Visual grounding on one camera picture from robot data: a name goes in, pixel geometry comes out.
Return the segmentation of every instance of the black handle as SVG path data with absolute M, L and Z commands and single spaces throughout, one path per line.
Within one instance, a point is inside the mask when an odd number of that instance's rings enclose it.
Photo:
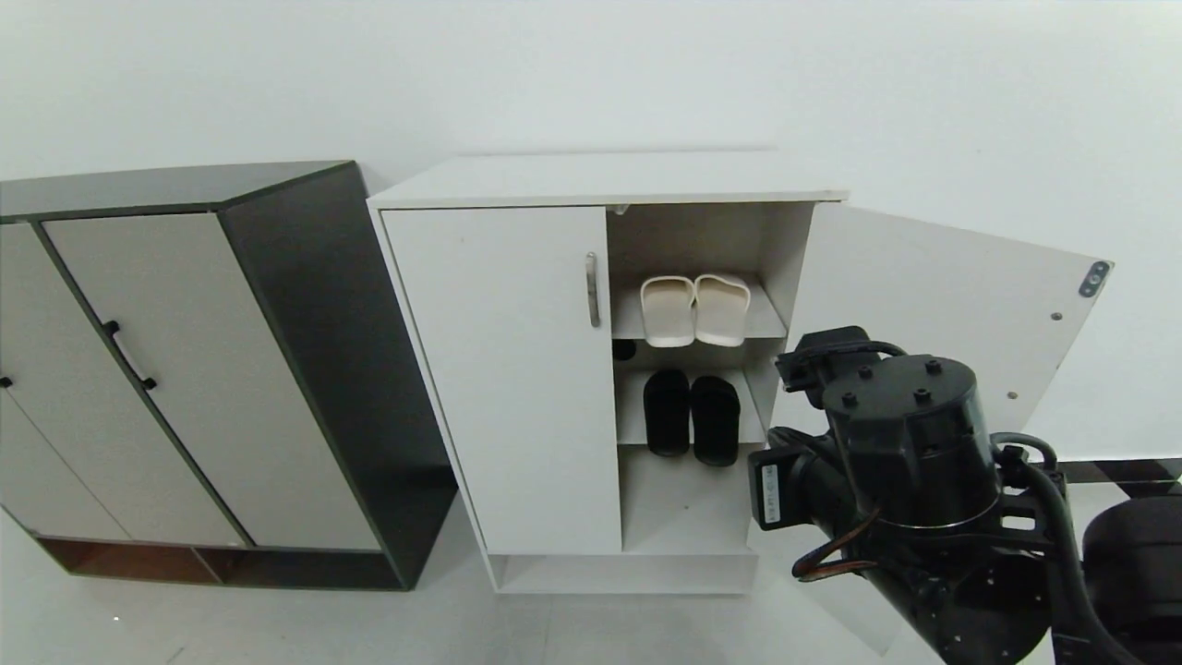
M 119 358 L 122 358 L 123 363 L 131 369 L 131 373 L 136 376 L 136 380 L 139 382 L 139 387 L 143 389 L 144 391 L 151 391 L 152 389 L 155 389 L 157 386 L 156 380 L 152 379 L 151 377 L 147 379 L 141 378 L 139 372 L 136 371 L 136 369 L 132 367 L 131 361 L 128 360 L 128 354 L 123 353 L 123 347 L 121 347 L 119 343 L 116 341 L 115 334 L 116 332 L 119 331 L 119 321 L 112 318 L 111 320 L 104 322 L 102 327 L 103 332 L 106 332 L 106 337 L 111 339 L 111 345 L 115 346 L 115 351 L 119 352 Z

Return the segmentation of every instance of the white slipper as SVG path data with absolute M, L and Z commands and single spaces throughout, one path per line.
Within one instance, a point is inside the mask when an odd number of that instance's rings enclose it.
M 641 285 L 644 339 L 652 347 L 694 344 L 694 282 L 688 276 L 650 276 Z
M 702 274 L 694 280 L 697 339 L 707 345 L 738 347 L 747 339 L 751 288 L 733 274 Z

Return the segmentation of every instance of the white wall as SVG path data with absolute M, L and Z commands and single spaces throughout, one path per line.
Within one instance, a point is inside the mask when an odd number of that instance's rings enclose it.
M 0 0 L 0 177 L 771 145 L 858 206 L 1115 259 L 1030 431 L 1182 455 L 1182 4 Z

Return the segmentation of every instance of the white shoe cabinet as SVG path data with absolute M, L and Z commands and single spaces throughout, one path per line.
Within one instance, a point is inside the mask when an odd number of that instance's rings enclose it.
M 824 430 L 772 365 L 805 332 L 856 324 L 965 361 L 991 426 L 1025 424 L 1097 259 L 845 196 L 777 152 L 669 152 L 459 157 L 370 198 L 496 589 L 747 592 L 742 454 L 774 425 Z M 752 286 L 747 341 L 648 347 L 641 281 L 702 272 Z M 613 361 L 613 343 L 635 356 Z M 735 386 L 736 465 L 647 450 L 644 382 L 670 367 Z

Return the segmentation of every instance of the metal handle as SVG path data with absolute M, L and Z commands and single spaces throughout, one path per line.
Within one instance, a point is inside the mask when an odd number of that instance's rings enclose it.
M 144 391 L 151 391 L 157 386 L 156 380 L 150 377 L 149 378 L 139 377 L 139 371 L 136 370 L 134 365 L 131 365 L 131 360 L 128 358 L 126 352 L 124 352 L 123 347 L 119 346 L 119 341 L 115 339 L 115 334 L 121 328 L 118 320 L 111 319 L 103 324 L 103 332 L 106 332 L 106 337 L 111 339 L 111 345 L 115 346 L 115 351 L 119 352 L 119 358 L 123 359 L 123 363 L 125 363 L 126 366 L 131 369 L 131 373 L 135 374 L 136 380 L 139 382 L 139 387 L 143 389 Z
M 591 327 L 599 327 L 599 280 L 596 278 L 595 252 L 587 252 L 587 308 Z

